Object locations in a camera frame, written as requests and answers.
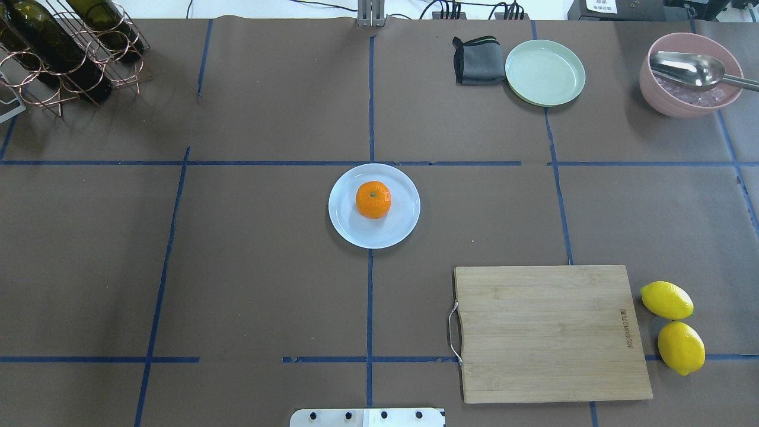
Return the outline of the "light blue plate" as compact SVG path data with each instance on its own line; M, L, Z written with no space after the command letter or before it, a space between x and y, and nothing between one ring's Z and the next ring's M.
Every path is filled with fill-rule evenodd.
M369 181L388 187L391 205L379 219L361 215L356 195ZM414 182L398 168L382 163L353 167L334 184L328 201L331 224L339 235L353 245L380 249L400 243L415 228L420 217L420 195Z

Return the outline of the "orange fruit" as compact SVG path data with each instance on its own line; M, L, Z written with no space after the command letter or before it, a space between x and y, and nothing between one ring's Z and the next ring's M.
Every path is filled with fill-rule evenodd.
M382 219L391 208L390 189L381 181L364 182L357 189L355 205L361 216Z

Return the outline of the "dark grey folded cloth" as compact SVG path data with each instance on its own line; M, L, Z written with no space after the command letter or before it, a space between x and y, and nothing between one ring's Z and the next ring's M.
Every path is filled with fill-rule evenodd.
M452 45L456 84L486 86L506 80L503 49L495 36L480 36L466 42L456 36Z

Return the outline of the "wooden cutting board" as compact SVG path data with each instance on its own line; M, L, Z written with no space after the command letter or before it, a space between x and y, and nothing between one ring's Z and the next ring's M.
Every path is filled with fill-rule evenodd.
M626 267L458 266L467 404L650 400Z

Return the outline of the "black desktop computer box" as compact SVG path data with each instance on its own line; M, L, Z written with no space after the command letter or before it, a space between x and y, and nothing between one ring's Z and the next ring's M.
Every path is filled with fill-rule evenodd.
M574 1L569 21L688 21L689 12L664 1Z

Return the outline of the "lower yellow lemon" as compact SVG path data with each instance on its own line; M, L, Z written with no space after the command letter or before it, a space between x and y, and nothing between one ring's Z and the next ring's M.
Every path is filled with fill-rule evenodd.
M654 281L640 289L643 305L656 316L679 321L694 314L694 303L688 292L674 283Z

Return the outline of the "yellow lemon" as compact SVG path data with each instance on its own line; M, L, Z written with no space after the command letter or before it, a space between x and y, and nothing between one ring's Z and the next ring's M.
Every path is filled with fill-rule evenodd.
M694 314L694 303L688 292L674 283L654 281L640 289L643 305L656 316L679 321Z
M669 322L661 329L657 349L667 367L681 376L700 370L706 361L702 338L696 330L681 321Z

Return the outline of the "pink bowl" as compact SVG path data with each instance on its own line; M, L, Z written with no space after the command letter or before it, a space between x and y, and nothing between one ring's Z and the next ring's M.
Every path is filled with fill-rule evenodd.
M639 87L659 113L697 118L737 100L742 78L742 67L718 42L696 33L670 33L643 57Z

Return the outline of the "lower dark wine bottle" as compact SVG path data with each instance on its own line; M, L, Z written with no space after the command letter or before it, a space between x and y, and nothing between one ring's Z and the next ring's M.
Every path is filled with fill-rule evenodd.
M124 64L143 59L145 46L138 32L112 1L67 1L112 56Z

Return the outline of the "dark wine bottle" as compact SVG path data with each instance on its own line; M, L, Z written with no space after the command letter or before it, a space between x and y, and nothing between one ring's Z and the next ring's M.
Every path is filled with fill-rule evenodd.
M112 56L124 64L143 59L145 46L138 32L112 1L67 1Z
M109 99L112 84L53 14L36 1L2 1L11 29L40 57L46 69L82 100L100 104Z

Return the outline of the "upper yellow lemon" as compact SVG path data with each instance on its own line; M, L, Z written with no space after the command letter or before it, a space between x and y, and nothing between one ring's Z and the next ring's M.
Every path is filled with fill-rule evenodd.
M702 338L696 330L681 321L669 322L661 329L657 349L667 367L681 376L700 370L706 361Z

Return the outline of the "clear plastic ice cubes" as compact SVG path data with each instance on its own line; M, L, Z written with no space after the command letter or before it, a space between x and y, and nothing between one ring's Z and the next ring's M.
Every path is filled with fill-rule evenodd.
M656 81L662 88L676 99L700 107L715 107L728 100L728 94L720 87L702 90L685 84L666 80L656 76Z

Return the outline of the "metal ice scoop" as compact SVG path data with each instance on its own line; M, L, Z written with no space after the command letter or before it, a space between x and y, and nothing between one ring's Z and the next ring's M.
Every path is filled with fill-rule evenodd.
M727 74L723 62L713 56L658 51L650 57L649 66L655 75L692 87L710 89L726 84L758 91L757 81Z

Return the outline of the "aluminium frame post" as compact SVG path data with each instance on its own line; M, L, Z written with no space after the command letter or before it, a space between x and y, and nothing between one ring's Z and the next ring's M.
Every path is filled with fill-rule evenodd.
M384 27L387 24L385 0L359 0L357 8L358 27Z

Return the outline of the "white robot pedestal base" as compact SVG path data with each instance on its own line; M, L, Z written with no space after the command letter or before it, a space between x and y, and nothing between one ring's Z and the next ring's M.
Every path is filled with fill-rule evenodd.
M433 407L301 409L290 426L445 426L445 410Z

